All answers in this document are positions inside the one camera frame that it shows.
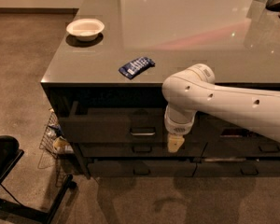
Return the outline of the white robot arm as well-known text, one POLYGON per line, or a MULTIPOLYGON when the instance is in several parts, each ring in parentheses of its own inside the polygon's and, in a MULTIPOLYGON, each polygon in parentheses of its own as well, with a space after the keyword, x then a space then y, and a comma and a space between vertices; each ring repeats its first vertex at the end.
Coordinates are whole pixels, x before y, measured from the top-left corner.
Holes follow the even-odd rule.
POLYGON ((184 144, 198 111, 280 143, 280 91, 218 86, 213 70, 203 63, 169 76, 161 91, 171 153, 184 144))

